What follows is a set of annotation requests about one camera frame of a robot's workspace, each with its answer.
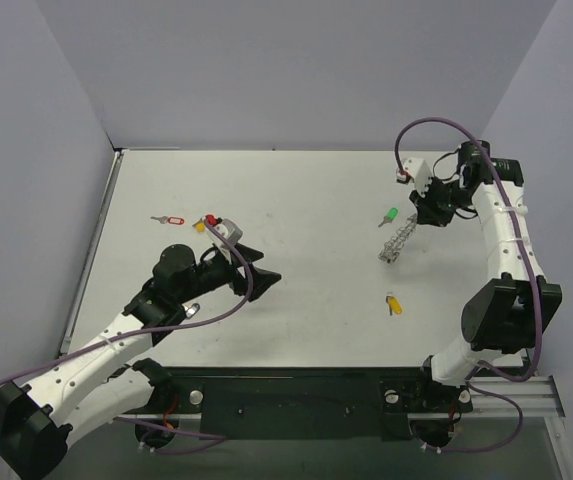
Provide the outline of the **silver spiked keyring disc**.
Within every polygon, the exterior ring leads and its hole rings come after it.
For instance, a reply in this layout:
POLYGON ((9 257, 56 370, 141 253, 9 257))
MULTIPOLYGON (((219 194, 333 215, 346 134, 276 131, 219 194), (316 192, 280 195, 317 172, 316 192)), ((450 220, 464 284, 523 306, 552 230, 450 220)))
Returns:
POLYGON ((384 244, 382 250, 378 254, 378 259, 386 264, 392 264, 397 261, 401 251, 415 233, 417 228, 417 214, 410 215, 405 223, 399 227, 395 234, 384 244))

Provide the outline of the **yellow tag key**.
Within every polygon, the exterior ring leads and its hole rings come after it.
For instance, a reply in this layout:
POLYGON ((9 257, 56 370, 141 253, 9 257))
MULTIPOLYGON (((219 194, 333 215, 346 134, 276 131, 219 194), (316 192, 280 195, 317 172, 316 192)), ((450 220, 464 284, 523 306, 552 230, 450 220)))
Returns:
POLYGON ((403 313, 403 308, 395 295, 388 294, 386 296, 386 304, 390 316, 401 315, 403 313))

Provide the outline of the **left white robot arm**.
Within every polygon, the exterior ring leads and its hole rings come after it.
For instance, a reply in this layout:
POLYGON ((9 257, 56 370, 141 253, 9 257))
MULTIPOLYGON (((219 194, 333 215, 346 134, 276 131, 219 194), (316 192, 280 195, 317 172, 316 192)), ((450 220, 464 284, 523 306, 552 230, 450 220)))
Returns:
POLYGON ((191 317, 193 300, 230 287, 243 302, 259 299, 282 276, 255 267, 263 253, 213 243, 204 259, 183 244, 167 247, 152 276, 115 319, 81 349, 23 385, 0 386, 0 457, 22 479, 43 479, 68 449, 103 423, 144 406, 158 412, 170 384, 128 361, 156 347, 191 317))

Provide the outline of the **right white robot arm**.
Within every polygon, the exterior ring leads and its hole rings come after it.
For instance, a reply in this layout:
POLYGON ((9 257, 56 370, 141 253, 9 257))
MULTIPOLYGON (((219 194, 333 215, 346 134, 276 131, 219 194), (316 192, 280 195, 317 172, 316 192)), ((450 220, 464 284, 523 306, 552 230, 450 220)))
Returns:
POLYGON ((400 179, 421 225, 445 227, 459 209, 474 212, 486 247, 487 281, 465 304, 459 336, 430 357, 430 372, 413 383, 415 402, 434 409, 471 373, 529 349, 539 357, 543 333, 562 302, 562 289, 539 266, 528 227, 521 166, 493 158, 486 141, 464 142, 457 151, 457 179, 437 178, 427 162, 408 158, 400 179))

